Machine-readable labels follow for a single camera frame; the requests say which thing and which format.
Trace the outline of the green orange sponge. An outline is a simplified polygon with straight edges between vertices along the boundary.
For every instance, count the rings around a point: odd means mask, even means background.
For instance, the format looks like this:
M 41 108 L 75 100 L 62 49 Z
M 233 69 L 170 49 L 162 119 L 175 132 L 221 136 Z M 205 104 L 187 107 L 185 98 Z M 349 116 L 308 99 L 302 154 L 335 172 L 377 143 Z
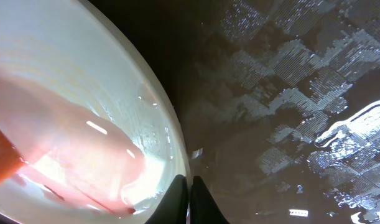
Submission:
M 24 165 L 21 155 L 0 130 L 0 183 Z

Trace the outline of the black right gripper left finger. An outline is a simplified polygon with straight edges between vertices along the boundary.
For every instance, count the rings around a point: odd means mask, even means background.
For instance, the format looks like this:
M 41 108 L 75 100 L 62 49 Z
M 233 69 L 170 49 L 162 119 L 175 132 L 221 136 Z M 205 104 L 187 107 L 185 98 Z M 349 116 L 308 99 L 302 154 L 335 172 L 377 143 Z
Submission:
M 183 175 L 176 175 L 155 212 L 146 224 L 186 224 L 188 185 Z

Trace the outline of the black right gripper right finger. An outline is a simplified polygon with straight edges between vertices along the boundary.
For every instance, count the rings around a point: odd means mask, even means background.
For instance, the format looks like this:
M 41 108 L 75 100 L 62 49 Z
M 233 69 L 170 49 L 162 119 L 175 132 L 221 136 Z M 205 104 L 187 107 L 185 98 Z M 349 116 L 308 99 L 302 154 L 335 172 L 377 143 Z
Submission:
M 191 224 L 229 224 L 200 176 L 194 176 L 190 189 Z

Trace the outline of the cream plate with red sauce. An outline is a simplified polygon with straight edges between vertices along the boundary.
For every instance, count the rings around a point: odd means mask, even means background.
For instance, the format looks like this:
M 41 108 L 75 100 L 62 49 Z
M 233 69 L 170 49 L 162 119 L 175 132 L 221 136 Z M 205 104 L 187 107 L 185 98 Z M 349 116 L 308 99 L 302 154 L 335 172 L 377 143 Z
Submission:
M 0 0 L 0 130 L 24 161 L 8 223 L 146 223 L 189 174 L 162 85 L 88 1 Z

